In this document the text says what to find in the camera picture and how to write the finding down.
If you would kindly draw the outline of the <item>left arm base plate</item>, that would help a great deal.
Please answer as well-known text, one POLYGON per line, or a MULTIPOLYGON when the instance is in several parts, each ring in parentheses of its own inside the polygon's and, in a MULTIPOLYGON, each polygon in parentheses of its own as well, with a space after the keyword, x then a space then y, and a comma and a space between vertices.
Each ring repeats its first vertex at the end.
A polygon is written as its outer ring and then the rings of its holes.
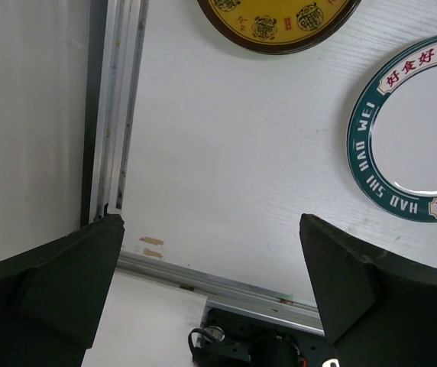
POLYGON ((194 366, 337 366, 323 336, 210 308, 187 342, 194 366))

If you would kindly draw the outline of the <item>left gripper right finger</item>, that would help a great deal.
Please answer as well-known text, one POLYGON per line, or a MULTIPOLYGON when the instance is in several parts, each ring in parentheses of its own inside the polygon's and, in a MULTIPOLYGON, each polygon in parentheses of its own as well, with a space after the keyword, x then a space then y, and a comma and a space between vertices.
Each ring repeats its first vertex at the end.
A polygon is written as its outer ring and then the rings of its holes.
POLYGON ((437 268, 313 214, 299 239, 325 338, 342 366, 437 366, 437 268))

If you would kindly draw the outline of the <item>white plate grey rim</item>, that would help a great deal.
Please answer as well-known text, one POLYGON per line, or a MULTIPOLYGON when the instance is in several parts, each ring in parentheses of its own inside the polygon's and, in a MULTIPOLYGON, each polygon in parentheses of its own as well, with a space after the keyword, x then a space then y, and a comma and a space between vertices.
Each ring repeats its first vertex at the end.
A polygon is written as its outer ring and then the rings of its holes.
POLYGON ((377 206, 437 222, 437 36, 374 74, 352 110, 346 151, 354 181, 377 206))

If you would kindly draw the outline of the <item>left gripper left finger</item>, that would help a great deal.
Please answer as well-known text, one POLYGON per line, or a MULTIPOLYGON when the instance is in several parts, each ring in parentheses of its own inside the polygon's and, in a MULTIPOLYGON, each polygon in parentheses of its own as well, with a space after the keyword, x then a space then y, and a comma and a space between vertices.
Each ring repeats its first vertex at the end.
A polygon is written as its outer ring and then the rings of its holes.
POLYGON ((0 366, 80 366, 92 348, 124 237, 100 220, 0 261, 0 366))

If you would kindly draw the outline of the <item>olive brown plate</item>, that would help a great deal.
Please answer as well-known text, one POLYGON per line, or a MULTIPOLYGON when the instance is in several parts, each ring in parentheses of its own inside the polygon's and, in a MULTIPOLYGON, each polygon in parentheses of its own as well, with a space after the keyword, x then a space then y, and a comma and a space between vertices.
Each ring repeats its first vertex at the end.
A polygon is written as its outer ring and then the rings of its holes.
POLYGON ((308 50, 338 31, 359 0, 198 0, 214 28, 232 43, 258 54, 308 50))

